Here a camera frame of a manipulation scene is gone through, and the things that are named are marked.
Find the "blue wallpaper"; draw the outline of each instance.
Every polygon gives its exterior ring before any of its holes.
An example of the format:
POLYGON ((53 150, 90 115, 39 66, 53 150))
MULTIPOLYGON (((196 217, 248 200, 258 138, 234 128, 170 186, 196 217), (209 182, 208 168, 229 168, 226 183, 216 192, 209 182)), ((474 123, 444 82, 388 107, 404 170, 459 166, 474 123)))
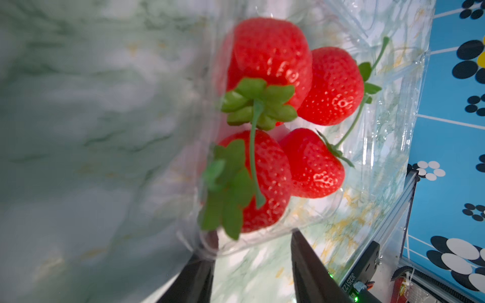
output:
POLYGON ((485 302, 485 1, 438 0, 404 257, 485 302))

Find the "marble surface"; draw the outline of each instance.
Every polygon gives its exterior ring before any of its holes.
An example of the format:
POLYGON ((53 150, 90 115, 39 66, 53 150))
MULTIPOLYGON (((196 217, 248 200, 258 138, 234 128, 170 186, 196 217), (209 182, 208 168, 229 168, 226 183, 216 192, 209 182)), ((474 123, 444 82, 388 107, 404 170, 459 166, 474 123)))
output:
MULTIPOLYGON (((207 50, 234 17, 226 3, 0 1, 1 302, 140 302, 185 265, 178 219, 197 195, 195 142, 217 125, 207 50)), ((283 16, 291 1, 278 3, 283 16)), ((365 114, 372 170, 303 230, 338 280, 403 185, 434 0, 343 4, 369 45, 392 48, 365 114)), ((289 241, 217 261, 212 300, 291 302, 289 241)))

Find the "strawberry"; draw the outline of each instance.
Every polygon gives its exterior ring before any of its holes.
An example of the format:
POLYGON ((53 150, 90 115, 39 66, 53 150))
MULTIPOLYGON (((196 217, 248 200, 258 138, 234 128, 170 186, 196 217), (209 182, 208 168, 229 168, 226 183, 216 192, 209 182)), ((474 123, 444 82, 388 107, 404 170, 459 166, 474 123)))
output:
POLYGON ((291 167, 291 195, 322 198, 336 192, 345 179, 339 159, 313 131, 297 128, 280 142, 291 167))
MULTIPOLYGON (((245 144, 245 166, 249 163, 249 131, 243 131, 222 140, 219 145, 227 146, 236 139, 243 139, 245 144)), ((253 197, 243 211, 242 232, 247 233, 276 223, 290 201, 291 172, 288 158, 276 142, 267 133, 257 130, 255 138, 256 175, 259 188, 266 197, 266 204, 257 209, 253 197)))
POLYGON ((336 125, 353 114, 364 97, 364 80, 349 53, 314 49, 313 83, 298 116, 318 125, 336 125))
MULTIPOLYGON (((303 32, 294 24, 273 18, 239 23, 223 42, 220 61, 227 58, 226 95, 222 111, 230 125, 252 121, 255 103, 262 106, 257 126, 270 130, 297 117, 296 110, 311 87, 311 52, 303 32)), ((219 73, 222 82, 225 74, 219 73)))
POLYGON ((251 180, 250 131, 223 139, 214 150, 215 160, 205 172, 209 194, 202 216, 203 230, 222 225, 233 239, 275 224, 290 201, 290 164, 279 144, 257 130, 254 158, 259 189, 267 202, 257 207, 251 180))

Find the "strawberry leaf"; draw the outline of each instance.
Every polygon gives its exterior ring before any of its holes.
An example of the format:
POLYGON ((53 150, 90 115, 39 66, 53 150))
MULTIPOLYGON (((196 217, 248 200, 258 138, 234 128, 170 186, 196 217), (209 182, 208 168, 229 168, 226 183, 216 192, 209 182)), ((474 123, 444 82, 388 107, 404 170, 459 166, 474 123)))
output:
POLYGON ((251 122, 253 118, 253 106, 246 106, 227 115, 229 125, 241 125, 251 122))
POLYGON ((222 112, 234 112, 249 104, 249 99, 236 91, 227 92, 222 102, 222 112))
POLYGON ((248 99, 256 99, 266 88, 266 81, 260 78, 243 78, 236 91, 248 99))
POLYGON ((202 178, 207 184, 210 190, 217 190, 218 185, 216 184, 216 179, 221 175, 226 165, 226 160, 219 159, 213 161, 202 174, 202 178))
POLYGON ((235 90, 223 98, 221 111, 229 113, 227 123, 232 126, 251 122, 254 106, 259 103, 262 113, 256 119, 262 130, 275 128, 277 122, 290 122, 298 117, 295 108, 285 105, 295 95, 293 85, 269 85, 260 78, 243 78, 235 90))
POLYGON ((382 90, 382 87, 372 83, 364 83, 364 92, 370 95, 374 95, 382 90))
POLYGON ((224 170, 217 178, 217 183, 225 186, 231 181, 238 171, 245 169, 246 153, 244 140, 237 139, 229 143, 227 147, 217 145, 214 148, 214 160, 223 159, 226 164, 224 170))
POLYGON ((369 80, 371 77, 372 67, 370 62, 364 62, 359 65, 359 71, 362 79, 365 81, 369 80))
POLYGON ((241 139, 227 147, 214 147, 214 161, 202 175, 208 187, 207 200, 198 218, 202 230, 215 230, 222 224, 228 236, 239 239, 243 209, 256 191, 245 166, 245 148, 241 139))
POLYGON ((259 129, 262 130, 271 130, 276 126, 276 120, 272 117, 269 117, 265 114, 259 116, 258 123, 256 124, 259 129))
POLYGON ((316 131, 317 131, 318 135, 320 136, 320 138, 322 138, 323 142, 327 146, 330 153, 332 153, 332 155, 334 155, 336 158, 341 159, 342 161, 346 162, 350 167, 354 167, 352 162, 350 162, 350 160, 348 160, 346 157, 344 157, 343 153, 337 149, 337 146, 330 144, 328 142, 327 138, 321 132, 319 132, 318 129, 316 129, 316 131))
POLYGON ((265 113, 281 122, 290 122, 298 117, 296 109, 291 105, 278 106, 273 108, 272 106, 267 106, 265 113))
POLYGON ((293 85, 270 85, 266 87, 261 95, 261 99, 268 104, 283 105, 288 102, 295 94, 295 87, 293 85))
POLYGON ((243 211, 237 207, 225 207, 222 216, 222 227, 226 234, 234 240, 239 240, 243 228, 243 211))
POLYGON ((199 216, 202 230, 216 230, 221 224, 221 216, 226 199, 223 191, 209 191, 207 201, 199 216))

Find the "plastic packaging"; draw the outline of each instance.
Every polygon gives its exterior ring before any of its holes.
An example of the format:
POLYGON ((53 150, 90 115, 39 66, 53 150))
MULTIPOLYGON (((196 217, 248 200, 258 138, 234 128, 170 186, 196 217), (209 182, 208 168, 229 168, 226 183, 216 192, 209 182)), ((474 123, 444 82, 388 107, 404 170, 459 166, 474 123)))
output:
MULTIPOLYGON (((376 52, 365 42, 365 34, 361 27, 355 24, 355 19, 347 14, 338 3, 329 3, 325 0, 280 2, 280 1, 246 1, 244 5, 235 8, 234 22, 226 26, 227 32, 238 22, 256 16, 272 16, 285 19, 296 24, 305 34, 310 49, 319 47, 339 47, 349 52, 358 63, 375 61, 376 52)), ((371 78, 372 83, 382 86, 384 78, 371 78)), ((292 197, 284 216, 274 225, 251 233, 242 233, 238 241, 229 238, 223 229, 217 230, 217 241, 214 241, 214 232, 199 231, 197 216, 202 208, 204 196, 203 183, 199 183, 198 193, 194 199, 193 210, 185 218, 184 224, 178 232, 179 238, 191 249, 207 258, 227 255, 266 242, 291 232, 294 228, 302 228, 312 223, 321 222, 332 216, 339 207, 343 195, 350 188, 363 195, 370 194, 372 185, 373 147, 376 133, 376 106, 378 102, 366 104, 356 128, 341 146, 344 156, 355 168, 346 166, 346 179, 342 188, 336 193, 321 199, 305 199, 292 197)), ((286 123, 269 131, 277 140, 287 132, 296 128, 318 129, 330 143, 335 144, 352 124, 356 113, 336 126, 322 127, 312 124, 302 118, 286 123)), ((225 136, 250 129, 246 124, 240 127, 229 127, 224 118, 219 117, 220 128, 218 136, 213 136, 212 142, 217 142, 225 136)))

